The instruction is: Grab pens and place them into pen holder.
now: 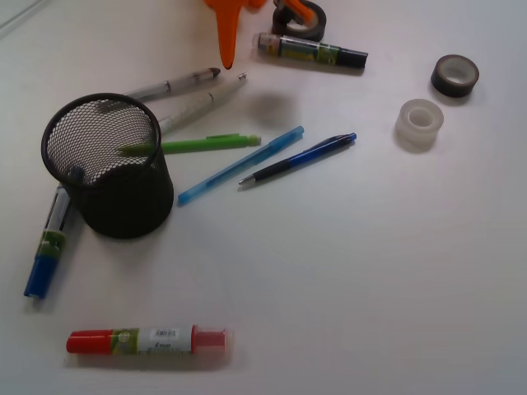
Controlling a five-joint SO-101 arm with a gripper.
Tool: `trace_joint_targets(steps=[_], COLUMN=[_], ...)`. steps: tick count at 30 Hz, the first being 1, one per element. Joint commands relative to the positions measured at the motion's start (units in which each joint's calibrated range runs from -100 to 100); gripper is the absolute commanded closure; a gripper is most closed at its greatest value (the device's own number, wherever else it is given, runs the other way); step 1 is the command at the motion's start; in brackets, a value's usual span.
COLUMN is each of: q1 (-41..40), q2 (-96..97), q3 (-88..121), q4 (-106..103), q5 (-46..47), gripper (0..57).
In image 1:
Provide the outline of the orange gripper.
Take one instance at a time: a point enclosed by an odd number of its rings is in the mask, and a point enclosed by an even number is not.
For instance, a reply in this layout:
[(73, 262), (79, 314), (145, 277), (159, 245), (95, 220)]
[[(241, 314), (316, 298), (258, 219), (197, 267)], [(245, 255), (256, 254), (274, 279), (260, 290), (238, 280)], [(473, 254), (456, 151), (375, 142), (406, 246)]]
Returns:
[[(244, 7), (248, 11), (260, 10), (267, 0), (246, 0)], [(238, 0), (205, 0), (216, 16), (217, 37), (222, 65), (231, 69), (236, 55), (236, 32), (241, 10), (241, 1)], [(277, 18), (281, 23), (287, 24), (295, 20), (299, 25), (308, 26), (312, 22), (312, 11), (299, 0), (277, 0)]]

